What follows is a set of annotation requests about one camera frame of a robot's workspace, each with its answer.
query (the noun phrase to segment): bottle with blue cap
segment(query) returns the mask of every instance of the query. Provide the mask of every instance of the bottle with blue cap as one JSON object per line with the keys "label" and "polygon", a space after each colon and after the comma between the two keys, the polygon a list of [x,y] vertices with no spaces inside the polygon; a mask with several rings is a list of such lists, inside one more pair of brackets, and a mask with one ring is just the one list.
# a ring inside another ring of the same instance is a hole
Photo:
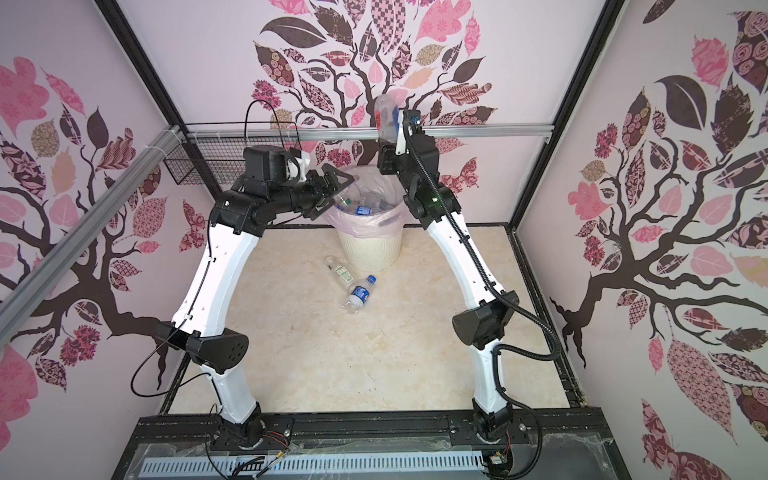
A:
{"label": "bottle with blue cap", "polygon": [[374,285],[376,285],[376,277],[373,275],[368,275],[364,280],[358,280],[350,285],[349,296],[342,305],[344,311],[350,315],[358,313],[366,305]]}

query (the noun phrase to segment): trash can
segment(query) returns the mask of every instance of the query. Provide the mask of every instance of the trash can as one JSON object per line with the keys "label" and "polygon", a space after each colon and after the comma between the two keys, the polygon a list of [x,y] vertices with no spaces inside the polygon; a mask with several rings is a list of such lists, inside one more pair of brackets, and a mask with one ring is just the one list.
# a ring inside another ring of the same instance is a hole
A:
{"label": "trash can", "polygon": [[343,171],[357,176],[355,183],[341,192],[349,204],[345,210],[328,209],[321,220],[336,228],[344,255],[355,270],[379,272],[400,254],[402,226],[412,218],[402,201],[406,192],[397,176],[381,175],[377,167],[348,167]]}

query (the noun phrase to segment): marble floor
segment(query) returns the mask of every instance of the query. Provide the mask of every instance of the marble floor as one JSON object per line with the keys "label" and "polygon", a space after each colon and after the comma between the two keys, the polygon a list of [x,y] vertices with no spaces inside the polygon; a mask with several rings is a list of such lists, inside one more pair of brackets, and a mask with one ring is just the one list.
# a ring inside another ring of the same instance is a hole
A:
{"label": "marble floor", "polygon": [[[470,228],[506,290],[533,310],[503,227]],[[397,262],[378,275],[357,315],[336,303],[342,290],[318,263],[342,256],[332,229],[268,230],[235,289],[227,327],[250,339],[244,366],[263,412],[470,409],[474,378],[468,348],[451,318],[465,309],[450,266],[420,228],[406,228]],[[546,351],[541,330],[514,315],[505,340]],[[532,407],[568,407],[554,363],[502,356],[508,393]],[[199,373],[190,364],[185,378]],[[181,388],[172,413],[206,413],[210,382]]]}

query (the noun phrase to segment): bottle label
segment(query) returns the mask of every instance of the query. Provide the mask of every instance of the bottle label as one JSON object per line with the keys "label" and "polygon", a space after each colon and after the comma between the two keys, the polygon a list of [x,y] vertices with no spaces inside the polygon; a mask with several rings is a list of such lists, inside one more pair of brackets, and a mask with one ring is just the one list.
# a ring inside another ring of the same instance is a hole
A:
{"label": "bottle label", "polygon": [[365,303],[366,300],[368,300],[368,295],[370,295],[370,293],[368,292],[368,290],[362,288],[361,286],[356,286],[355,289],[352,291],[352,295],[361,299],[362,302]]}
{"label": "bottle label", "polygon": [[338,266],[336,268],[336,273],[338,273],[339,276],[342,278],[342,280],[344,280],[345,282],[349,283],[352,281],[352,274],[349,273],[349,271],[343,266]]}

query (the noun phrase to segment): blue bottle label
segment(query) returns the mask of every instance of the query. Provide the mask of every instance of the blue bottle label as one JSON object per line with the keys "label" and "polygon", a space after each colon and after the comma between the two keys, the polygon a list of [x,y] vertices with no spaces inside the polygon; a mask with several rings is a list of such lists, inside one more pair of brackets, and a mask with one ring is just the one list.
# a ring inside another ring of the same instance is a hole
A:
{"label": "blue bottle label", "polygon": [[361,299],[362,302],[365,303],[366,300],[368,300],[368,295],[370,295],[370,293],[368,292],[368,290],[362,288],[361,286],[356,286],[355,289],[352,291],[352,295]]}

